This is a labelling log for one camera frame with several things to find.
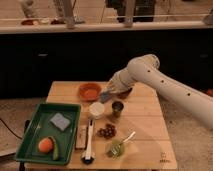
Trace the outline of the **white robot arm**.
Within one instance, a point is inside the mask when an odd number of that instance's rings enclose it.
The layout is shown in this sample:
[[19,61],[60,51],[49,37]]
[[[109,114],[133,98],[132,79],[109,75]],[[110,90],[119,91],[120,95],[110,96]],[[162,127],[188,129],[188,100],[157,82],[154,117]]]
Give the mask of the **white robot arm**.
[[107,90],[120,94],[128,91],[136,82],[144,83],[213,130],[213,97],[164,75],[159,71],[159,66],[160,61],[154,54],[133,58],[124,69],[112,76]]

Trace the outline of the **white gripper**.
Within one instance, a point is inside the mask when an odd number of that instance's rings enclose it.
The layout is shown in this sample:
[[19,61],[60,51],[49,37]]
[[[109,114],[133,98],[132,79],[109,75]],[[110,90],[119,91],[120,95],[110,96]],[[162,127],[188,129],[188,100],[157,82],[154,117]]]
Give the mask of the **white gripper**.
[[107,84],[110,93],[120,94],[128,91],[133,86],[133,79],[127,69],[116,72]]

